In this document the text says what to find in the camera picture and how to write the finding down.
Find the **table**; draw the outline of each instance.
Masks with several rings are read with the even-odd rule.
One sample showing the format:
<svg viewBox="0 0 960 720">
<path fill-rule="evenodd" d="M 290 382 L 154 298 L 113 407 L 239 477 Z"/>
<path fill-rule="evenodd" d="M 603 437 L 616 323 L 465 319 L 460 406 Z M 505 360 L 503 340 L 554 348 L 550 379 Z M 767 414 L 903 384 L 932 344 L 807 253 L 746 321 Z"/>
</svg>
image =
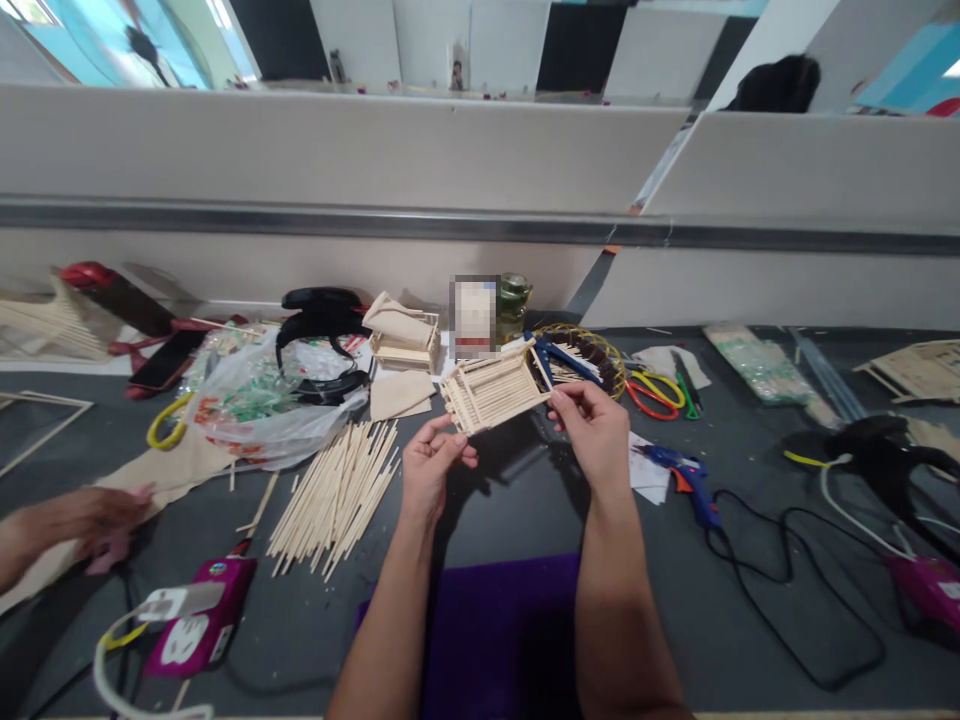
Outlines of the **table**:
<svg viewBox="0 0 960 720">
<path fill-rule="evenodd" d="M 629 400 L 634 432 L 646 439 L 701 456 L 709 466 L 708 485 L 735 490 L 757 509 L 777 512 L 804 505 L 825 516 L 816 477 L 783 459 L 781 441 L 809 431 L 798 408 L 764 408 L 746 384 L 696 328 L 668 328 L 666 336 L 645 329 L 607 331 L 621 350 L 685 343 L 714 384 L 702 391 L 704 418 L 696 423 L 661 423 L 636 412 Z M 777 328 L 757 331 L 792 351 L 789 335 Z M 885 413 L 888 393 L 850 369 L 936 333 L 831 330 L 805 334 L 841 371 L 865 407 Z M 29 389 L 97 402 L 81 421 L 0 482 L 0 513 L 67 491 L 101 477 L 144 450 L 149 421 L 169 397 L 132 403 L 122 396 L 120 378 L 45 373 L 0 374 L 0 390 Z M 434 398 L 434 415 L 440 402 Z M 12 438 L 5 452 L 28 440 L 24 427 L 53 416 L 33 407 L 0 413 L 0 437 Z M 960 408 L 918 405 L 906 412 L 945 422 L 960 433 Z M 401 421 L 405 444 L 427 416 Z M 542 410 L 516 418 L 476 438 L 478 471 L 457 470 L 448 484 L 447 508 L 438 529 L 437 557 L 462 567 L 575 552 L 588 506 L 586 486 L 572 463 L 569 446 L 549 429 Z M 260 524 L 251 553 L 260 555 L 267 536 L 289 500 L 295 470 L 285 472 Z M 918 484 L 960 518 L 956 490 L 925 471 Z M 150 590 L 188 582 L 199 565 L 229 551 L 234 529 L 249 522 L 268 480 L 267 473 L 239 475 L 237 491 L 213 480 L 167 508 L 145 533 L 131 562 L 140 597 Z M 837 495 L 847 508 L 878 530 L 889 515 L 861 480 L 837 474 Z M 342 562 L 330 584 L 303 567 L 271 578 L 263 564 L 247 598 L 244 620 L 223 667 L 195 678 L 185 704 L 212 702 L 218 716 L 320 715 L 353 632 L 357 604 L 369 597 L 399 512 L 399 477 L 384 497 L 356 557 Z M 891 584 L 872 555 L 848 541 L 838 542 L 814 524 L 806 537 L 828 542 L 818 557 L 845 595 L 884 637 L 883 667 L 837 694 L 818 690 L 800 673 L 742 596 L 731 568 L 704 545 L 689 501 L 671 492 L 654 507 L 636 497 L 643 521 L 650 575 L 661 620 L 673 649 L 686 699 L 694 711 L 960 708 L 957 656 L 902 630 Z M 744 559 L 780 568 L 775 532 L 734 507 L 721 507 L 732 541 Z M 801 562 L 789 588 L 749 581 L 758 600 L 782 631 L 824 675 L 862 659 L 868 639 L 854 622 L 836 613 L 831 601 Z M 116 578 L 90 579 L 72 573 L 42 599 L 0 621 L 0 716 L 19 707 L 31 712 L 92 656 L 106 627 L 124 612 L 123 585 Z M 131 673 L 140 658 L 131 659 Z M 145 679 L 139 707 L 169 709 L 179 683 Z M 51 709 L 51 715 L 104 714 L 92 683 L 78 683 Z"/>
</svg>

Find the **hand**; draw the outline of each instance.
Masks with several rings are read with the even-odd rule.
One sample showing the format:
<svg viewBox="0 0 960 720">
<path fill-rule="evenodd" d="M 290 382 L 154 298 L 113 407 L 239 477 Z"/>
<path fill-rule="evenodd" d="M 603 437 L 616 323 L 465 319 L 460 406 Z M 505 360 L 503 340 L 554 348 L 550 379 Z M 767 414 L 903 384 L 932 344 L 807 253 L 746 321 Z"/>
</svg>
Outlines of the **hand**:
<svg viewBox="0 0 960 720">
<path fill-rule="evenodd" d="M 457 463 L 477 467 L 477 450 L 466 436 L 440 432 L 452 424 L 449 415 L 428 421 L 403 449 L 401 514 L 436 523 L 447 497 L 447 472 Z"/>
<path fill-rule="evenodd" d="M 547 401 L 547 417 L 566 429 L 577 461 L 594 490 L 629 489 L 628 448 L 630 416 L 613 398 L 592 382 L 564 383 L 554 387 Z"/>
<path fill-rule="evenodd" d="M 97 539 L 132 529 L 149 504 L 149 496 L 84 487 L 15 511 L 0 522 L 0 591 L 19 582 L 30 566 L 58 543 L 80 540 L 82 555 Z"/>
</svg>

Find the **paper sheet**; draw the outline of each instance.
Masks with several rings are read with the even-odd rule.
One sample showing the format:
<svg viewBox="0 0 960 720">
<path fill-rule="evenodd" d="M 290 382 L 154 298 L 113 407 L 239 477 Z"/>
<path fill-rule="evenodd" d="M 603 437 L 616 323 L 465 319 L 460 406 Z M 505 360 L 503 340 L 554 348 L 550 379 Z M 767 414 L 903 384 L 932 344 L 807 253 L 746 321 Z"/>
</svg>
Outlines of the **paper sheet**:
<svg viewBox="0 0 960 720">
<path fill-rule="evenodd" d="M 648 460 L 643 453 L 634 449 L 652 444 L 630 433 L 630 487 L 654 505 L 662 505 L 667 499 L 670 470 Z"/>
</svg>

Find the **purple cloth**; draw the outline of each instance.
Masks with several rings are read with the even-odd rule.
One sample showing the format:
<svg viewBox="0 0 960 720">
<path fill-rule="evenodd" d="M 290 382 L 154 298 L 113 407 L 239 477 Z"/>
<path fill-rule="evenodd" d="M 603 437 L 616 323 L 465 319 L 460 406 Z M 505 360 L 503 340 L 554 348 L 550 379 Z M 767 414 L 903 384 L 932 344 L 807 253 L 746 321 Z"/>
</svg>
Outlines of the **purple cloth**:
<svg viewBox="0 0 960 720">
<path fill-rule="evenodd" d="M 580 717 L 579 569 L 579 555 L 557 555 L 443 571 L 428 628 L 422 717 Z M 357 609 L 358 628 L 369 605 Z"/>
</svg>

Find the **glue gun cord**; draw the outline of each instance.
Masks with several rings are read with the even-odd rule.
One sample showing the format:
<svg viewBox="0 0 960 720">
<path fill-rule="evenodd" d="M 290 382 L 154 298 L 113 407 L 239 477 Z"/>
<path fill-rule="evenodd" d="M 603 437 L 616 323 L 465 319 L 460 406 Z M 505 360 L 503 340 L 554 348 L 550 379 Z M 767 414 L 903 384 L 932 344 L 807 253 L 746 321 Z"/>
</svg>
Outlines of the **glue gun cord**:
<svg viewBox="0 0 960 720">
<path fill-rule="evenodd" d="M 803 674 L 810 679 L 810 682 L 812 682 L 818 688 L 826 692 L 831 692 L 831 693 L 837 692 L 838 690 L 841 690 L 842 688 L 849 685 L 858 677 L 866 675 L 867 673 L 872 672 L 873 670 L 880 667 L 886 661 L 886 658 L 887 658 L 887 647 L 886 647 L 886 644 L 883 642 L 883 638 L 880 637 L 879 633 L 877 633 L 877 631 L 873 629 L 873 627 L 863 618 L 863 616 L 860 615 L 850 605 L 850 603 L 848 603 L 846 599 L 844 599 L 844 597 L 839 593 L 839 591 L 827 580 L 826 575 L 824 574 L 819 563 L 817 563 L 817 560 L 814 557 L 813 551 L 810 549 L 810 546 L 807 544 L 806 540 L 804 540 L 801 535 L 799 535 L 795 530 L 793 530 L 788 526 L 787 520 L 790 517 L 790 515 L 793 513 L 809 515 L 823 523 L 826 523 L 833 529 L 843 533 L 850 539 L 854 540 L 855 542 L 859 543 L 863 547 L 870 550 L 875 555 L 879 555 L 879 552 L 875 548 L 871 547 L 866 542 L 861 540 L 860 538 L 844 530 L 842 527 L 830 522 L 826 518 L 820 517 L 816 513 L 811 512 L 805 508 L 800 508 L 800 507 L 787 508 L 786 510 L 783 511 L 783 513 L 781 513 L 780 518 L 778 520 L 775 520 L 773 518 L 767 517 L 766 515 L 763 515 L 762 513 L 757 512 L 756 510 L 751 508 L 749 505 L 747 505 L 747 503 L 744 502 L 739 496 L 737 496 L 735 493 L 730 492 L 729 490 L 718 490 L 717 492 L 715 492 L 713 495 L 714 503 L 716 503 L 720 498 L 725 496 L 736 500 L 741 505 L 741 507 L 743 507 L 743 509 L 747 510 L 747 512 L 749 512 L 754 517 L 760 520 L 763 520 L 767 523 L 770 523 L 772 525 L 775 525 L 779 528 L 780 541 L 781 541 L 780 545 L 783 551 L 784 562 L 786 565 L 784 576 L 775 577 L 770 573 L 764 570 L 761 570 L 756 565 L 752 565 L 750 563 L 740 560 L 733 549 L 733 544 L 730 542 L 730 538 L 722 529 L 716 529 L 716 530 L 708 529 L 705 531 L 705 540 L 707 543 L 707 547 L 710 549 L 710 551 L 714 555 L 719 557 L 721 560 L 724 560 L 730 563 L 733 566 L 733 571 L 737 579 L 737 584 L 740 586 L 740 589 L 743 591 L 744 596 L 746 596 L 747 601 L 756 611 L 757 615 L 760 616 L 760 619 L 767 626 L 767 628 L 769 628 L 770 632 L 773 633 L 774 637 L 776 637 L 780 645 L 783 646 L 784 650 L 787 651 L 787 654 L 790 655 L 791 658 L 793 658 L 793 661 L 797 664 L 797 666 L 800 668 Z M 725 553 L 721 552 L 716 547 L 714 547 L 714 544 L 713 544 L 714 537 L 720 540 L 720 543 L 723 545 L 723 549 L 726 551 Z M 787 642 L 786 638 L 783 637 L 783 635 L 777 629 L 776 625 L 773 624 L 773 621 L 771 621 L 770 618 L 767 616 L 767 614 L 764 613 L 763 609 L 760 607 L 760 604 L 757 602 L 757 600 L 754 598 L 753 594 L 750 592 L 749 588 L 747 587 L 746 581 L 744 580 L 744 577 L 743 577 L 743 570 L 747 569 L 753 573 L 760 575 L 763 578 L 766 578 L 771 582 L 777 583 L 778 585 L 786 585 L 792 582 L 795 574 L 794 574 L 793 561 L 790 555 L 791 537 L 797 541 L 802 551 L 806 554 L 807 559 L 810 561 L 810 564 L 813 566 L 814 571 L 816 572 L 816 575 L 820 580 L 820 582 L 823 583 L 824 586 L 826 586 L 826 588 L 840 602 L 840 604 L 844 607 L 844 609 L 850 615 L 852 615 L 853 618 L 860 625 L 862 625 L 867 630 L 867 632 L 873 638 L 877 646 L 877 652 L 868 661 L 863 662 L 859 665 L 856 665 L 855 667 L 852 667 L 848 670 L 845 670 L 840 675 L 834 678 L 821 679 L 813 674 L 813 671 L 811 671 L 810 668 L 803 662 L 803 660 L 800 659 L 800 656 L 793 649 L 793 647 L 791 647 L 791 645 Z"/>
</svg>

